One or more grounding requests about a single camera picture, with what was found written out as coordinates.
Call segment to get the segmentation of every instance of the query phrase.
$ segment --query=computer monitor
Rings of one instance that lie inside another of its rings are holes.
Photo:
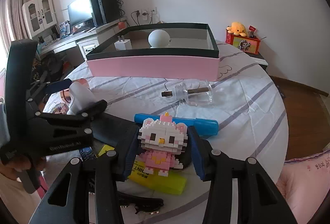
[[[90,0],[75,0],[68,5],[70,29],[89,19],[92,19],[92,6]]]

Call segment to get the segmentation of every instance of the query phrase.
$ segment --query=pink pillow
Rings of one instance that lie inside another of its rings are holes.
[[[330,189],[330,150],[286,161],[276,186],[298,224],[306,224]]]

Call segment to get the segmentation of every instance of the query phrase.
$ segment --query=white power adapter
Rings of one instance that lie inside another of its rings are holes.
[[[125,40],[124,36],[118,36],[118,41],[114,43],[117,50],[132,49],[131,40]]]

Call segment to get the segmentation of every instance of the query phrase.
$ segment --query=curtain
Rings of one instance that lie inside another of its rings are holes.
[[[0,0],[0,46],[8,53],[10,42],[27,39],[22,5],[29,0]]]

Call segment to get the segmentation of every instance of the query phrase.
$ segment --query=bed sheet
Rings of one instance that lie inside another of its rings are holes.
[[[108,102],[106,112],[127,120],[136,113],[162,114],[173,117],[214,119],[219,123],[217,136],[207,138],[213,148],[231,158],[257,158],[271,179],[276,182],[285,160],[288,145],[288,121],[282,98],[267,73],[252,58],[237,48],[218,43],[218,81],[212,82],[212,105],[190,106],[160,93],[175,84],[169,78],[93,77],[87,64],[77,67],[67,78],[87,79],[98,99]],[[61,102],[59,93],[53,94],[44,109],[49,112]],[[65,164],[78,151],[47,157],[45,179],[51,184]],[[169,195],[150,190],[130,180],[118,182],[118,190],[145,197],[164,199],[164,207],[157,215],[135,213],[133,206],[123,208],[125,223],[202,223],[209,182],[202,182],[190,165],[180,171],[187,177],[182,195]],[[233,180],[231,223],[237,222],[237,181]],[[93,210],[90,221],[93,222]]]

